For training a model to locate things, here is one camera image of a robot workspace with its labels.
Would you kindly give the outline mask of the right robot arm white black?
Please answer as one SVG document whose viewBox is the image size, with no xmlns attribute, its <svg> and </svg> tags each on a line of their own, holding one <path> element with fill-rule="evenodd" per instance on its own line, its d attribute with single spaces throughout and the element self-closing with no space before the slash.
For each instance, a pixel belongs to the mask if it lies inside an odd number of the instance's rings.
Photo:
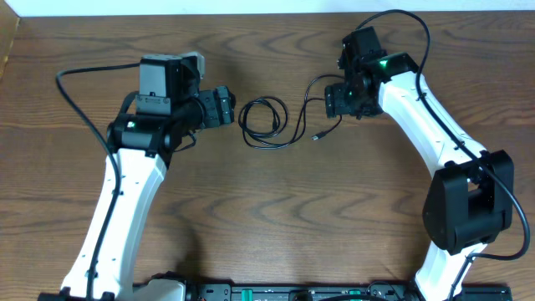
<svg viewBox="0 0 535 301">
<path fill-rule="evenodd" d="M 468 256 L 512 224 L 512 202 L 489 175 L 512 188 L 512 159 L 470 137 L 433 95 L 412 57 L 388 54 L 372 27 L 353 31 L 342 47 L 344 82 L 326 87 L 326 114 L 359 119 L 386 113 L 410 139 L 431 174 L 422 210 L 431 244 L 414 285 L 423 300 L 455 297 L 471 266 Z"/>
</svg>

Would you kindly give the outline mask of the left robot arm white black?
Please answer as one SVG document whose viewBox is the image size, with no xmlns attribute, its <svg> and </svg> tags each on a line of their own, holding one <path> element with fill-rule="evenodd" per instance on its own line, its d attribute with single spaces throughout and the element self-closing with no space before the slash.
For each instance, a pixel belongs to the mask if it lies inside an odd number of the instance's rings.
<svg viewBox="0 0 535 301">
<path fill-rule="evenodd" d="M 229 125 L 236 100 L 226 86 L 202 90 L 206 72 L 198 52 L 147 54 L 135 68 L 139 88 L 127 94 L 101 135 L 69 105 L 106 153 L 104 182 L 84 244 L 57 293 L 41 300 L 195 300 L 197 291 L 172 276 L 134 283 L 134 267 L 151 203 L 182 141 L 198 130 Z"/>
</svg>

